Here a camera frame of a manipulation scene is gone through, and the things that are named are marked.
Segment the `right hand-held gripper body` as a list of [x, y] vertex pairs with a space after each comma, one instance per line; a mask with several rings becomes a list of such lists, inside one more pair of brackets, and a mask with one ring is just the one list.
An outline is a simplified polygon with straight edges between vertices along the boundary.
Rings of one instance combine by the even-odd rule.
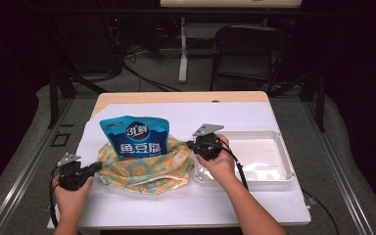
[[200, 156], [206, 161], [216, 159], [222, 150], [222, 145], [216, 132], [223, 129], [223, 125], [218, 124], [202, 124], [193, 134]]

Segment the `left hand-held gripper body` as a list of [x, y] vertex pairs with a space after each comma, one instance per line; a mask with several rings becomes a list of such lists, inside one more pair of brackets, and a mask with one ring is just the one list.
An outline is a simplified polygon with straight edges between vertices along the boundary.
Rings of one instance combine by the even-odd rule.
[[80, 156], [65, 153], [57, 163], [60, 169], [59, 184], [66, 190], [78, 190], [88, 178], [89, 167], [82, 167], [79, 159]]

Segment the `orange print cloth bag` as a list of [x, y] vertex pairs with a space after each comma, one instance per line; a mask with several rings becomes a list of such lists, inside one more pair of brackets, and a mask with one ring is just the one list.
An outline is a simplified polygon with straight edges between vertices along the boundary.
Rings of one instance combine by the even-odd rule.
[[192, 151], [187, 144], [170, 136], [168, 153], [145, 159], [125, 160], [118, 156], [110, 143], [105, 144], [98, 154], [102, 168], [98, 171], [105, 185], [126, 191], [159, 195], [186, 185], [190, 171], [195, 166]]

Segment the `blue snack packet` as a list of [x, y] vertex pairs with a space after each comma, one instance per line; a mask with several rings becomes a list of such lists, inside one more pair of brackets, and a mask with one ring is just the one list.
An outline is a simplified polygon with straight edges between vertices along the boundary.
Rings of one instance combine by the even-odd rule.
[[168, 153], [169, 122], [159, 117], [113, 117], [99, 122], [121, 161]]

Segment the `white plastic tray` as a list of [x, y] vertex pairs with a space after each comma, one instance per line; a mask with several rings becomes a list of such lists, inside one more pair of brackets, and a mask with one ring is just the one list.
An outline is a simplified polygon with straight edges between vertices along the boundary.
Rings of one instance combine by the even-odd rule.
[[296, 174], [280, 133], [268, 131], [218, 131], [229, 141], [249, 187], [281, 185]]

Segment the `person's right hand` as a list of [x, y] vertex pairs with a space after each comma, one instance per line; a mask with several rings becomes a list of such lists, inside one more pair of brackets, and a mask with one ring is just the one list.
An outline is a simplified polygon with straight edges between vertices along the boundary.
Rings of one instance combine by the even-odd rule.
[[221, 187], [230, 188], [235, 184], [242, 185], [242, 182], [235, 175], [234, 160], [226, 151], [222, 150], [218, 157], [212, 161], [206, 161], [200, 155], [197, 155], [196, 158]]

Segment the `person's left hand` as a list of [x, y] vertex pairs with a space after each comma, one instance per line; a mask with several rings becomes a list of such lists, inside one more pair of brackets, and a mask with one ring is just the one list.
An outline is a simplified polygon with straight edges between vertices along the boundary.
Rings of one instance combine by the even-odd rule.
[[93, 177], [90, 176], [84, 185], [76, 191], [67, 190], [58, 185], [59, 176], [53, 179], [53, 189], [60, 212], [60, 222], [73, 225], [78, 224], [83, 213], [86, 197], [93, 184]]

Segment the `white table mat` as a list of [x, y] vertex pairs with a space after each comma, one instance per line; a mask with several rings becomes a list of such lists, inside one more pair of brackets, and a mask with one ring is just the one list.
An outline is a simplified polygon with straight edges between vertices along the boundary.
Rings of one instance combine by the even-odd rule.
[[[165, 118], [170, 134], [187, 141], [202, 124], [222, 124], [227, 131], [272, 130], [279, 126], [268, 102], [151, 103], [109, 105], [85, 125], [76, 153], [84, 165], [97, 160], [107, 137], [99, 121], [120, 116]], [[252, 195], [283, 225], [308, 224], [299, 181], [249, 185]], [[81, 229], [142, 229], [231, 227], [238, 224], [231, 204], [219, 186], [193, 180], [160, 195], [139, 195], [105, 185], [96, 179], [88, 194]]]

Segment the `black metal stand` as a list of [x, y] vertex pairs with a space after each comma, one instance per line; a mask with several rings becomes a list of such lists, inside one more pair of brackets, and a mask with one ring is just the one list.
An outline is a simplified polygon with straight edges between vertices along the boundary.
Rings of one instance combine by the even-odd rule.
[[315, 105], [315, 123], [321, 132], [325, 131], [324, 127], [324, 104], [325, 104], [325, 87], [326, 77], [323, 71], [310, 71], [300, 76], [299, 78], [287, 82], [269, 92], [270, 97], [276, 97], [284, 92], [292, 89], [298, 84], [303, 84], [299, 99], [301, 102], [310, 102], [313, 97], [316, 97]]
[[107, 90], [94, 84], [90, 80], [87, 80], [83, 76], [79, 75], [72, 70], [57, 68], [51, 70], [49, 75], [49, 91], [50, 91], [50, 109], [51, 118], [48, 128], [51, 129], [55, 126], [59, 119], [59, 94], [62, 94], [68, 99], [74, 99], [77, 95], [77, 91], [73, 87], [73, 82], [78, 82], [90, 90], [95, 91], [98, 94], [106, 93]]

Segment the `white desk leg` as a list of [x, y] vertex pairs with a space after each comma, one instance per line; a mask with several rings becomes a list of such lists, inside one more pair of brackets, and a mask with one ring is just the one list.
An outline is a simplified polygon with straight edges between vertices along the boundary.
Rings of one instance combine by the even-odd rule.
[[186, 28], [185, 19], [182, 18], [180, 22], [180, 37], [181, 37], [181, 58], [180, 58], [180, 68], [178, 81], [180, 83], [185, 83], [187, 81], [187, 68], [188, 68], [188, 58], [187, 58], [187, 41], [186, 41]]

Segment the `black folding chair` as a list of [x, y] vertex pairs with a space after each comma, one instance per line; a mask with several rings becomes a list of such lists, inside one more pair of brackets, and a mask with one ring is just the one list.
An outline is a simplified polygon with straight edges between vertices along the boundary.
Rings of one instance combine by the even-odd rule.
[[267, 83], [269, 94], [277, 81], [289, 35], [276, 27], [228, 25], [214, 36], [210, 90], [218, 78]]

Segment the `dark equipment with red light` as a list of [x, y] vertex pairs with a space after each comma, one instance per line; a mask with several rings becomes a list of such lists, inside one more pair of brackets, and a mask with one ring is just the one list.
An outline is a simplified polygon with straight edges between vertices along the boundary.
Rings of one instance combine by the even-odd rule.
[[114, 77], [122, 72], [122, 59], [104, 17], [61, 15], [56, 17], [56, 22], [78, 73], [104, 73]]

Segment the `black horizontal bar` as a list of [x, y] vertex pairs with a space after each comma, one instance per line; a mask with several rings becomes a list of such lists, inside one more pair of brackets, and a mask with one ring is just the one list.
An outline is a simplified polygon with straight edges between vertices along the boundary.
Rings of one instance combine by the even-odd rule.
[[340, 12], [302, 12], [302, 11], [264, 11], [264, 10], [241, 10], [241, 9], [194, 9], [194, 8], [176, 8], [176, 9], [49, 9], [49, 8], [28, 8], [31, 14], [81, 14], [81, 15], [147, 15], [147, 16], [170, 16], [170, 17], [198, 17], [209, 15], [213, 17], [274, 17], [274, 18], [336, 18], [345, 16], [346, 13]]

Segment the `aluminium floor rail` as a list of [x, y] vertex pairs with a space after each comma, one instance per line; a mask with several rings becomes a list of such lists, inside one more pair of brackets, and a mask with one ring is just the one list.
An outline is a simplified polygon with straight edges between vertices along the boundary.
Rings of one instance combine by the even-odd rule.
[[42, 162], [47, 147], [56, 135], [56, 128], [63, 121], [72, 104], [73, 99], [61, 102], [58, 118], [53, 127], [49, 128], [50, 104], [47, 101], [39, 102], [29, 129], [0, 176], [0, 235]]
[[315, 109], [309, 102], [303, 102], [306, 115], [312, 125], [312, 128], [316, 132], [319, 141], [321, 142], [323, 149], [326, 152], [326, 160], [334, 177], [334, 180], [339, 188], [340, 194], [346, 204], [346, 207], [351, 214], [352, 221], [358, 231], [359, 235], [375, 235], [372, 226], [370, 225], [361, 204], [355, 195], [353, 188], [341, 163], [333, 149], [331, 142], [325, 132], [322, 132], [315, 119]]

